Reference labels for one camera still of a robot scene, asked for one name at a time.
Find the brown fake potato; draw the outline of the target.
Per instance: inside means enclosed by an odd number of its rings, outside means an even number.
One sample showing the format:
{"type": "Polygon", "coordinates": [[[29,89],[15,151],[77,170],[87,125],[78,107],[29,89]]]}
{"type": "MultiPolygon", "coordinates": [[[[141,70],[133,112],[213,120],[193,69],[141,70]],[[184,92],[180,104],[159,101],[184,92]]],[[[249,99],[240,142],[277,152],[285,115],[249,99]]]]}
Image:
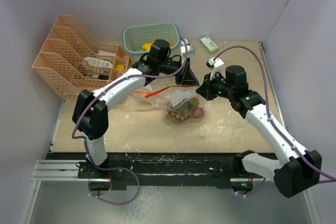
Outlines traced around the brown fake potato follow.
{"type": "Polygon", "coordinates": [[[205,111],[202,107],[197,107],[194,111],[194,117],[195,118],[202,118],[205,114],[205,111]]]}

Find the clear zip bag red seal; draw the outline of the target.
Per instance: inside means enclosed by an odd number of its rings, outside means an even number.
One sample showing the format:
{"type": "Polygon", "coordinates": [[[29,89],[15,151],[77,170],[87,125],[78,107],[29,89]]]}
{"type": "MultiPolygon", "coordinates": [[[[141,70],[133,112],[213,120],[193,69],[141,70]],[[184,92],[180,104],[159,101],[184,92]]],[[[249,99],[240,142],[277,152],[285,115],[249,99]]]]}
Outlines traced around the clear zip bag red seal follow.
{"type": "Polygon", "coordinates": [[[163,106],[166,105],[169,101],[169,93],[173,91],[175,88],[179,88],[180,86],[172,85],[167,86],[156,91],[150,90],[149,88],[142,88],[136,91],[133,91],[130,96],[135,98],[136,100],[143,102],[152,106],[163,106]]]}

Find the yellow fake bell pepper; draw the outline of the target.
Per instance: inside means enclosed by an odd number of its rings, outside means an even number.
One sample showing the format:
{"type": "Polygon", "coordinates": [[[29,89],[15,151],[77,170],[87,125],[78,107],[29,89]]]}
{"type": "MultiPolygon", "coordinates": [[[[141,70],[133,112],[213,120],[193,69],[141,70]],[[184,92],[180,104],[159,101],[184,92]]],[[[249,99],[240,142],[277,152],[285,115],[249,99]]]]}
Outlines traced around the yellow fake bell pepper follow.
{"type": "Polygon", "coordinates": [[[147,42],[142,45],[142,51],[149,51],[151,46],[153,45],[152,42],[147,42]]]}

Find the brown fake mushrooms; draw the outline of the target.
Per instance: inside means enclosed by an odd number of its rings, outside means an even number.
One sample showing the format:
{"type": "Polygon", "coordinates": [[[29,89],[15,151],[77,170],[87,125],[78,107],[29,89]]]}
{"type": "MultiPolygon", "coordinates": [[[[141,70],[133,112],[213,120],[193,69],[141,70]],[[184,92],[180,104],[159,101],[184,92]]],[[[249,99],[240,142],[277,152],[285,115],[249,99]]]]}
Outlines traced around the brown fake mushrooms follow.
{"type": "Polygon", "coordinates": [[[200,102],[196,97],[184,99],[177,105],[169,102],[165,117],[173,123],[184,123],[188,119],[199,119],[194,117],[194,111],[198,106],[200,107],[200,102]]]}

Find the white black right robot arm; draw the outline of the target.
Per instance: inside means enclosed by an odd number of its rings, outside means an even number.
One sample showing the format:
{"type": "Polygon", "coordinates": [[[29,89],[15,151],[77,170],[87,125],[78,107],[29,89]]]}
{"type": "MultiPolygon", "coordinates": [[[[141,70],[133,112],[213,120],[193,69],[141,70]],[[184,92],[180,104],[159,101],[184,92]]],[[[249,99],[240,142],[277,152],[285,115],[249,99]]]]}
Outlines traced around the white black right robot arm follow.
{"type": "Polygon", "coordinates": [[[207,101],[217,97],[228,99],[231,107],[260,133],[277,157],[269,159],[245,151],[236,156],[234,173],[238,177],[254,173],[268,179],[287,198],[316,185],[320,180],[317,170],[321,168],[321,155],[308,151],[267,113],[266,101],[258,92],[249,89],[245,69],[229,66],[222,76],[222,66],[210,65],[209,68],[211,72],[204,76],[197,94],[207,101]]]}

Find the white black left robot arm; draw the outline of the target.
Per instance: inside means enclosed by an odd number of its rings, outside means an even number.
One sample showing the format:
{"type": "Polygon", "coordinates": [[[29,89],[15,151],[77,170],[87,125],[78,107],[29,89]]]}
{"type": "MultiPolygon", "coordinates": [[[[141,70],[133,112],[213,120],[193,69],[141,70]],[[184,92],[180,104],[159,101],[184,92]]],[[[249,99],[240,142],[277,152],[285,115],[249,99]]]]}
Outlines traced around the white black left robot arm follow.
{"type": "Polygon", "coordinates": [[[133,91],[155,79],[169,77],[174,77],[177,85],[199,85],[189,58],[171,56],[169,42],[157,39],[149,52],[144,53],[121,77],[93,92],[84,89],[79,93],[72,121],[74,131],[79,131],[79,137],[84,140],[87,158],[91,162],[89,170],[96,178],[102,178],[108,172],[103,136],[109,127],[109,111],[133,91]]]}

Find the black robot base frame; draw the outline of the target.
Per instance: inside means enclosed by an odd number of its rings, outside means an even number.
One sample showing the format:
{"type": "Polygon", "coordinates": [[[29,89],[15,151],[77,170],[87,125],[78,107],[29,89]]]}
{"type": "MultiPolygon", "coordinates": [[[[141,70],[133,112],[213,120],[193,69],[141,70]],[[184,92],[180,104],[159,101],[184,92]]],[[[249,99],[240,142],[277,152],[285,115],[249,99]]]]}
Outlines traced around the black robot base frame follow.
{"type": "Polygon", "coordinates": [[[103,170],[94,168],[85,153],[48,153],[47,160],[73,161],[78,178],[127,186],[210,186],[252,189],[261,176],[236,168],[234,153],[108,153],[103,170]]]}

